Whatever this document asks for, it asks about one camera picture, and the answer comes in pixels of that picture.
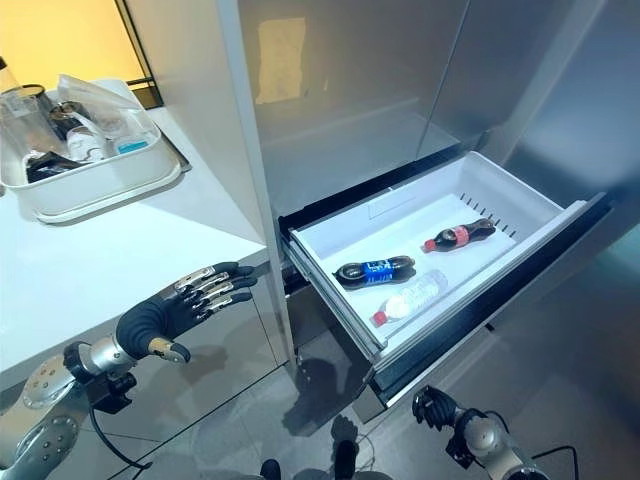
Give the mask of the robot right five-finger hand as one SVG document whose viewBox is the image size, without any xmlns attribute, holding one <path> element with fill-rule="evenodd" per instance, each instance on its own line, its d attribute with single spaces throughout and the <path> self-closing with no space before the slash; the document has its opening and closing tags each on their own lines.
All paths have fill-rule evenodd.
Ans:
<svg viewBox="0 0 640 480">
<path fill-rule="evenodd" d="M 443 391 L 427 385 L 413 397 L 412 414 L 418 423 L 426 422 L 429 428 L 441 431 L 443 427 L 454 427 L 457 402 Z"/>
</svg>

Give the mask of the robot left five-finger hand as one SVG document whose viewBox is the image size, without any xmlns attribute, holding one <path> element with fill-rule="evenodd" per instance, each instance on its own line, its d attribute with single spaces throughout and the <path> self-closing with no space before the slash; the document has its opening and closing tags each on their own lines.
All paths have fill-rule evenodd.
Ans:
<svg viewBox="0 0 640 480">
<path fill-rule="evenodd" d="M 118 320 L 116 341 L 135 360 L 155 355 L 187 363 L 190 351 L 177 338 L 230 306 L 252 299 L 252 266 L 223 262 L 198 269 L 135 305 Z"/>
</svg>

